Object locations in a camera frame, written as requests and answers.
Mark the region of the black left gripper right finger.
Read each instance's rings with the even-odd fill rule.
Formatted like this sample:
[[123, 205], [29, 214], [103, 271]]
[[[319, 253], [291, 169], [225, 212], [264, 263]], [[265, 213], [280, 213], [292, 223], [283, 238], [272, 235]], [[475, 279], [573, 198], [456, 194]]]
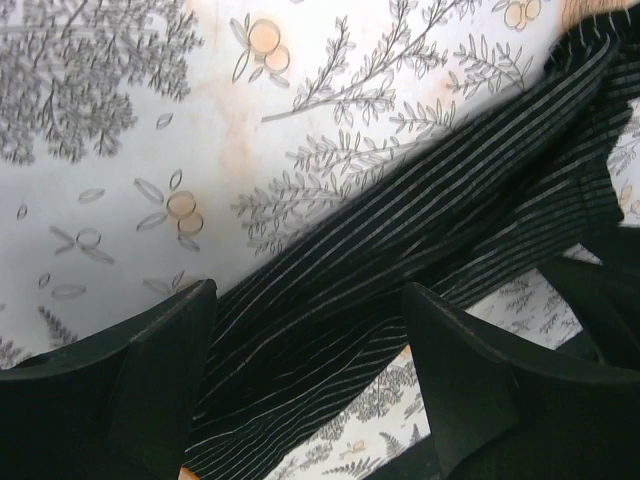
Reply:
[[639, 375], [550, 350], [404, 287], [444, 479], [635, 479]]

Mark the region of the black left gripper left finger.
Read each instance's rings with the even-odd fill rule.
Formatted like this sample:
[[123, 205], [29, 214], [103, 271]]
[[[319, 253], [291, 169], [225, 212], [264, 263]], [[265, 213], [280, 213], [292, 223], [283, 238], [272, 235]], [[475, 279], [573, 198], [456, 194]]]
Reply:
[[2, 371], [2, 478], [178, 478], [216, 301], [201, 280]]

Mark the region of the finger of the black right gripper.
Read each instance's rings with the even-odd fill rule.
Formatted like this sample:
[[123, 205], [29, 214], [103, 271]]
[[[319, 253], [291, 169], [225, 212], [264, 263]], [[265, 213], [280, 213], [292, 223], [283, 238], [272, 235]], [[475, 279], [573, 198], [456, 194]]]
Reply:
[[597, 264], [567, 257], [539, 270], [575, 314], [589, 349], [606, 364], [639, 368], [639, 228], [616, 226], [582, 245]]

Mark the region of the black pinstriped underwear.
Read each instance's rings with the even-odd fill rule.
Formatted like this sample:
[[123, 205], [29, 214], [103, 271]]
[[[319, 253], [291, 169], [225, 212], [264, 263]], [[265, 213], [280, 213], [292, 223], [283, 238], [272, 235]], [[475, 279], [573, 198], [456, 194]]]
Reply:
[[639, 9], [582, 20], [468, 122], [222, 294], [185, 464], [262, 479], [406, 343], [411, 282], [467, 308], [623, 218], [607, 168], [639, 94]]

